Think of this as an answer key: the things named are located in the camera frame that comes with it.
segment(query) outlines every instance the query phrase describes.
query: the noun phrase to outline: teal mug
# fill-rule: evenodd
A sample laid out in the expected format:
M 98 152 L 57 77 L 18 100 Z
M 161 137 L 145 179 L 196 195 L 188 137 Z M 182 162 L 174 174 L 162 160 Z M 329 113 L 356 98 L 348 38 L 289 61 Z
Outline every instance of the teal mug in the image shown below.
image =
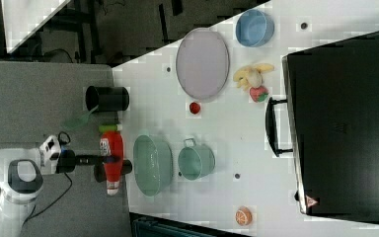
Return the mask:
M 187 141 L 192 141 L 192 146 L 188 146 Z M 178 158 L 178 165 L 183 176 L 193 181 L 211 174 L 215 166 L 211 149 L 205 145 L 197 145 L 193 138 L 184 140 L 184 146 Z

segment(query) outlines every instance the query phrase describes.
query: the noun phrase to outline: black screw hole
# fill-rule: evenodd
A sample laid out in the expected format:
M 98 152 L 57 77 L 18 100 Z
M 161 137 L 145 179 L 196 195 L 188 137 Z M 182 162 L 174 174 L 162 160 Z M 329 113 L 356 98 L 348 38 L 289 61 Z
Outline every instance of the black screw hole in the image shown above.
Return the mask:
M 306 30 L 308 26 L 307 23 L 302 23 L 300 27 L 302 30 Z

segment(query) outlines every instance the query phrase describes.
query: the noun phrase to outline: black mug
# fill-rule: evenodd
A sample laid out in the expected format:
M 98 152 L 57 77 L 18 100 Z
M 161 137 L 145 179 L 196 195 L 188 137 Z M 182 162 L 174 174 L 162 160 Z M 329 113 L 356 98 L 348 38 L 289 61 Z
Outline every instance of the black mug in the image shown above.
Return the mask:
M 123 87 L 94 87 L 86 90 L 86 107 L 88 111 L 98 106 L 95 112 L 117 112 L 128 108 L 129 96 Z

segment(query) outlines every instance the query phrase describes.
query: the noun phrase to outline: white table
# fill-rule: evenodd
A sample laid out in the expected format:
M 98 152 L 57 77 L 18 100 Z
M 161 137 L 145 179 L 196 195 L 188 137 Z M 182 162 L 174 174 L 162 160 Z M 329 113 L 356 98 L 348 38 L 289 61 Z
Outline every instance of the white table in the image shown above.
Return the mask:
M 265 75 L 265 85 L 273 97 L 285 98 L 281 57 L 379 31 L 379 1 L 274 0 L 258 9 L 275 22 L 273 38 L 262 47 L 238 44 L 234 32 L 240 16 L 211 27 L 224 37 L 231 66 L 227 84 L 217 99 L 201 105 L 200 117 L 189 113 L 193 99 L 177 79 L 180 41 L 114 68 L 114 84 L 130 92 L 128 111 L 119 113 L 125 158 L 133 161 L 134 141 L 140 130 L 148 129 L 170 144 L 175 169 L 172 184 L 155 197 L 146 197 L 134 176 L 126 176 L 130 211 L 249 236 L 379 236 L 377 225 L 300 213 L 293 197 L 297 185 L 292 154 L 273 155 L 265 137 L 266 104 L 252 102 L 232 81 L 241 66 L 271 63 L 275 71 Z M 300 29 L 303 22 L 307 30 Z M 281 148 L 290 148 L 286 106 L 277 106 L 276 115 Z M 195 182 L 177 175 L 178 155 L 188 137 L 210 146 L 216 157 L 214 173 Z M 241 205 L 254 213 L 250 226 L 241 227 L 234 219 Z
M 7 52 L 12 53 L 70 0 L 1 0 Z

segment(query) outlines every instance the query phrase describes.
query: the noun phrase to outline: plastic toy food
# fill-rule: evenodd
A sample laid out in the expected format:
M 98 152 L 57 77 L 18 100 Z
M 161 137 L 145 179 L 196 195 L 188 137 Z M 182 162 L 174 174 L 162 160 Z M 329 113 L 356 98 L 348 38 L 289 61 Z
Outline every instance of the plastic toy food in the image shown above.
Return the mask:
M 273 71 L 273 66 L 269 63 L 260 63 L 257 65 L 254 65 L 254 67 L 260 72 L 260 73 L 266 73 Z
M 233 75 L 233 81 L 237 82 L 237 87 L 244 86 L 244 90 L 249 88 L 259 88 L 263 84 L 262 73 L 270 72 L 274 67 L 269 63 L 260 63 L 253 66 L 244 66 Z
M 260 88 L 251 88 L 249 94 L 255 102 L 262 102 L 266 99 L 268 91 L 264 86 L 261 86 Z
M 239 225 L 249 225 L 252 222 L 251 212 L 244 206 L 240 207 L 236 212 L 236 222 Z
M 244 86 L 244 90 L 246 91 L 250 87 L 260 87 L 263 84 L 263 76 L 261 76 L 256 68 L 246 66 L 242 67 L 235 73 L 233 81 L 238 83 L 238 88 Z
M 197 102 L 192 102 L 191 104 L 189 104 L 189 111 L 196 115 L 199 113 L 199 111 L 201 110 L 201 106 L 199 105 L 199 103 Z

